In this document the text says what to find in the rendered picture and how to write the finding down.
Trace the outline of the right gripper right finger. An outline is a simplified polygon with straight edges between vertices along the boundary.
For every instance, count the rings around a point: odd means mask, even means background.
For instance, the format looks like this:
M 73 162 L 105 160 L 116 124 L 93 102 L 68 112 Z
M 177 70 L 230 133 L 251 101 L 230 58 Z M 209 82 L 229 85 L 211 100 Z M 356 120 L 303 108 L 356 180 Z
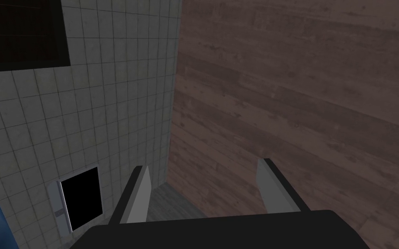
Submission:
M 258 160 L 256 183 L 267 213 L 310 211 L 271 159 Z

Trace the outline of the dark brown wooden cabinet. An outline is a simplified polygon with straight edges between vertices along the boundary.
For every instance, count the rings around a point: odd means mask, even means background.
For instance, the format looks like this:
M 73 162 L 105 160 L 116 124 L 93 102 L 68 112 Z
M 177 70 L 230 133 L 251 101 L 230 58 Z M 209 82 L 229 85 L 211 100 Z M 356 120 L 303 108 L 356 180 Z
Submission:
M 0 0 L 0 71 L 69 65 L 61 0 Z

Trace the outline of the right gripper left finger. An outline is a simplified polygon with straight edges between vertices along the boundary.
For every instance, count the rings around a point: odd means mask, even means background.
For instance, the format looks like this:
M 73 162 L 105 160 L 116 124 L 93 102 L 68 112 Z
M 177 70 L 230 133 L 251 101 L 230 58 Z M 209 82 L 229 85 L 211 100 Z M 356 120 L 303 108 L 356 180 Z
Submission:
M 147 166 L 136 166 L 108 224 L 144 223 L 148 215 L 150 196 L 149 169 Z

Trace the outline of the black window with grey frame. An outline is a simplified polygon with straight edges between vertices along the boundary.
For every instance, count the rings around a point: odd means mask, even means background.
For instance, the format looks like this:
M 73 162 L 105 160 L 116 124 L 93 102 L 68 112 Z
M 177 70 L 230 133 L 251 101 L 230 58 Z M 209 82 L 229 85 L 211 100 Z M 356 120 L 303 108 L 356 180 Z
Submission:
M 78 169 L 47 184 L 60 237 L 67 237 L 104 214 L 99 164 Z

